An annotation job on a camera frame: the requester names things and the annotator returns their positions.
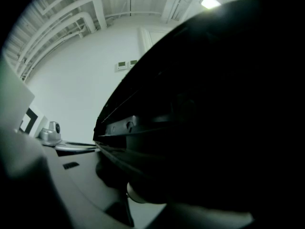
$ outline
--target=fluorescent light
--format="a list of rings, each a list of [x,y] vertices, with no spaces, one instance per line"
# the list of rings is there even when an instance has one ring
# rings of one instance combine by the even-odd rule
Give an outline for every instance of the fluorescent light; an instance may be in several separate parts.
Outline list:
[[[203,0],[201,2],[201,5],[206,7],[207,9],[212,9],[212,8],[215,8],[215,7],[219,6],[219,5],[221,5],[221,4],[217,0]]]

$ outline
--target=thermostat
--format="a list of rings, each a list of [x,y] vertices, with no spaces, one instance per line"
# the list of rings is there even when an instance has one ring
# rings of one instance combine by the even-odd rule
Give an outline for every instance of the thermostat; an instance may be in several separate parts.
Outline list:
[[[137,62],[137,60],[131,60],[129,63],[129,68],[131,69]]]
[[[126,70],[127,69],[127,65],[126,62],[119,62],[117,65],[117,70],[118,71],[122,71],[122,70]]]

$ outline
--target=dark object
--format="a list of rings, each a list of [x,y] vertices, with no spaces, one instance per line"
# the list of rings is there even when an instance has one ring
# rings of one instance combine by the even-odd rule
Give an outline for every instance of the dark object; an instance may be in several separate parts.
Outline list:
[[[59,126],[58,123],[56,123],[56,132],[57,133],[61,132],[61,127]]]
[[[112,204],[105,213],[127,226],[134,227],[125,190],[121,191],[120,202]]]
[[[42,221],[47,221],[50,228],[56,228],[59,222],[63,228],[72,228],[40,143],[27,135],[0,129],[0,146],[1,194],[5,194],[2,205],[8,214],[16,211],[16,208],[23,211],[18,219],[3,217],[2,223],[9,223],[13,227],[31,225],[38,228]],[[39,219],[29,216],[29,206],[31,213]]]
[[[276,201],[268,143],[283,124],[283,71],[255,53],[274,44],[272,14],[268,0],[239,0],[189,19],[109,98],[93,139],[144,200],[258,217]]]
[[[88,146],[88,147],[95,147],[94,144],[87,144],[87,143],[75,143],[75,142],[65,142],[66,144],[71,144],[71,145],[80,145],[80,146]]]
[[[56,153],[59,157],[61,156],[68,156],[68,155],[81,155],[81,154],[87,154],[87,153],[93,153],[94,150],[84,150],[84,151],[61,151],[56,150]]]
[[[101,155],[101,162],[96,166],[96,174],[107,186],[126,190],[128,180],[125,173],[104,155]]]
[[[79,166],[79,165],[80,164],[77,163],[77,162],[70,162],[70,163],[67,163],[67,164],[63,164],[62,166],[65,168],[65,170],[67,170],[67,169],[71,169],[71,168]]]
[[[25,128],[24,132],[27,134],[30,134],[31,129],[32,129],[33,125],[35,124],[35,121],[37,120],[38,116],[30,108],[27,110],[26,115],[30,118],[30,121],[29,121],[27,127]]]

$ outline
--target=ceiling beam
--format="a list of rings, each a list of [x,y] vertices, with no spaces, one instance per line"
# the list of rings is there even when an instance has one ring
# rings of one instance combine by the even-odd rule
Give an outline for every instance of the ceiling beam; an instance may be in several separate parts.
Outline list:
[[[185,21],[185,19],[187,18],[188,13],[190,12],[190,10],[193,8],[193,6],[196,3],[199,3],[200,0],[192,0],[190,2],[190,4],[187,6],[186,10],[184,11],[184,13],[181,15],[180,19],[179,19],[179,23],[182,23]]]
[[[178,6],[179,0],[166,0],[163,13],[161,15],[161,21],[168,23],[172,18],[176,7]]]

